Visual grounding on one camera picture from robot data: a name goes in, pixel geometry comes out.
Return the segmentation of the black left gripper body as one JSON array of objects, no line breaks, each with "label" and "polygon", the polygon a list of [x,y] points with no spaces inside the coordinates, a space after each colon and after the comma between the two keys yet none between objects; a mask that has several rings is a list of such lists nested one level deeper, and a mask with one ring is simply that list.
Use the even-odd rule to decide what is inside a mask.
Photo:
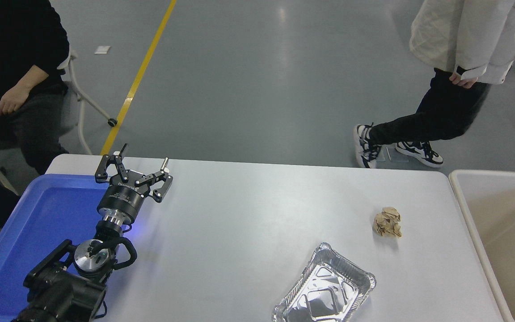
[{"label": "black left gripper body", "polygon": [[150,188],[147,185],[135,185],[145,174],[127,171],[126,176],[127,182],[123,182],[118,174],[110,178],[109,187],[97,206],[97,212],[103,217],[117,217],[123,223],[134,223]]}]

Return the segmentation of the person's left hand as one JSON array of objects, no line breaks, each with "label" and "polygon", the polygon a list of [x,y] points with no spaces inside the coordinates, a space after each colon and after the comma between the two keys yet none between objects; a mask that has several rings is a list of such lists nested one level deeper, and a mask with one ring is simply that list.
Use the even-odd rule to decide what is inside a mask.
[{"label": "person's left hand", "polygon": [[0,116],[17,111],[29,97],[30,89],[24,86],[13,86],[0,99]]}]

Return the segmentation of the person's hand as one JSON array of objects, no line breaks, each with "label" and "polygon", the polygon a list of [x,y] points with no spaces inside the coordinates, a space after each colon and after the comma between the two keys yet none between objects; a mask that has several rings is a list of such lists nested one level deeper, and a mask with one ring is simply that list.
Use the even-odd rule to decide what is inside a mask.
[{"label": "person's hand", "polygon": [[474,84],[478,81],[478,77],[472,79],[464,79],[461,75],[458,75],[456,72],[453,72],[449,77],[449,81],[452,85],[460,86],[464,89],[470,89]]}]

